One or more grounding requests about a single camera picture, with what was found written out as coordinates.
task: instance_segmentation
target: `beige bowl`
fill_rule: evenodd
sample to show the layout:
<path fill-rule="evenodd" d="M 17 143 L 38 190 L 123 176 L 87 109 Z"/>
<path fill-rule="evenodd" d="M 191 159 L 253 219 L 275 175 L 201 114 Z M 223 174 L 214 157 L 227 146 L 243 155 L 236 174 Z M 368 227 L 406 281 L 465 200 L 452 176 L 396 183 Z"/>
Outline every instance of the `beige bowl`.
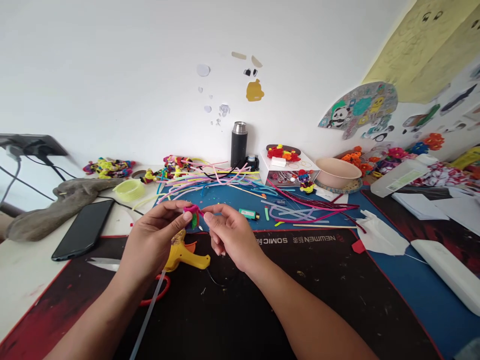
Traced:
<path fill-rule="evenodd" d="M 362 176 L 362 171 L 355 165 L 333 157 L 325 157 L 315 161 L 320 168 L 316 179 L 325 186 L 343 189 L 352 180 Z"/>

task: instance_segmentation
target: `scissors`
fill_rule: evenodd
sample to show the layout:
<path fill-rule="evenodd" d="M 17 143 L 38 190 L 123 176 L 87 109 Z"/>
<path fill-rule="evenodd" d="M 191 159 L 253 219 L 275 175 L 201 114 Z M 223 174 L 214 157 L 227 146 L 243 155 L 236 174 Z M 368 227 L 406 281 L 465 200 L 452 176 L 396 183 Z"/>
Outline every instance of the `scissors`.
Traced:
<path fill-rule="evenodd" d="M 92 257 L 92 261 L 88 261 L 89 264 L 92 264 L 100 269 L 105 269 L 113 272 L 117 272 L 120 266 L 120 260 L 118 259 L 110 259 L 110 258 L 105 258 L 105 257 Z M 160 280 L 160 274 L 155 277 L 156 280 Z M 165 275 L 164 277 L 165 280 L 165 288 L 162 290 L 160 294 L 155 299 L 155 302 L 160 300 L 161 298 L 164 297 L 168 289 L 170 288 L 170 278 Z M 149 306 L 152 303 L 152 299 L 148 300 L 142 300 L 140 302 L 141 307 L 146 307 Z"/>

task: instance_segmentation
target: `gray cloth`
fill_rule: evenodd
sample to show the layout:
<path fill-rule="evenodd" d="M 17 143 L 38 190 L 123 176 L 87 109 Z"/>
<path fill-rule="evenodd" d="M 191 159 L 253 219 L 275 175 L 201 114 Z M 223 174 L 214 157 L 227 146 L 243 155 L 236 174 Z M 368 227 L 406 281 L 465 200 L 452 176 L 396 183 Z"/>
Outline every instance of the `gray cloth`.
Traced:
<path fill-rule="evenodd" d="M 27 242 L 39 241 L 92 203 L 99 192 L 120 184 L 123 178 L 83 179 L 62 182 L 53 189 L 57 200 L 46 209 L 25 212 L 15 218 L 6 229 L 7 239 Z"/>

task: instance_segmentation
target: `glue gun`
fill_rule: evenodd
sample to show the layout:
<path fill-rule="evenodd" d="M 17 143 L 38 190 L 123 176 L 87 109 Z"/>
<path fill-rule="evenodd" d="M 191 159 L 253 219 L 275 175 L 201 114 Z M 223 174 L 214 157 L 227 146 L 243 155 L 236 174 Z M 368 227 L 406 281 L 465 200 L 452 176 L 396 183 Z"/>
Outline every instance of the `glue gun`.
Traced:
<path fill-rule="evenodd" d="M 195 255 L 192 252 L 195 248 L 192 249 L 191 245 L 187 245 L 188 248 L 185 246 L 184 239 L 186 234 L 187 232 L 183 229 L 171 239 L 170 255 L 165 265 L 165 270 L 169 273 L 174 271 L 180 262 L 201 270 L 206 269 L 210 265 L 209 255 Z"/>

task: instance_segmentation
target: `hand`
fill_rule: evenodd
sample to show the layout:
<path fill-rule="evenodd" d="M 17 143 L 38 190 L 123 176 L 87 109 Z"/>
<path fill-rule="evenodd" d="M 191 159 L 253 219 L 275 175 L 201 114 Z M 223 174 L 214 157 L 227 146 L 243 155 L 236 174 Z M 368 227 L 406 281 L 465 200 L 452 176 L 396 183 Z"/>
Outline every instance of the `hand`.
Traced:
<path fill-rule="evenodd" d="M 161 202 L 138 220 L 128 236 L 118 275 L 130 285 L 150 282 L 162 272 L 169 259 L 172 238 L 192 220 L 185 212 L 191 202 Z"/>
<path fill-rule="evenodd" d="M 203 219 L 210 227 L 211 247 L 217 255 L 227 252 L 243 272 L 265 257 L 249 222 L 241 213 L 226 204 L 207 206 L 202 211 L 205 213 Z"/>

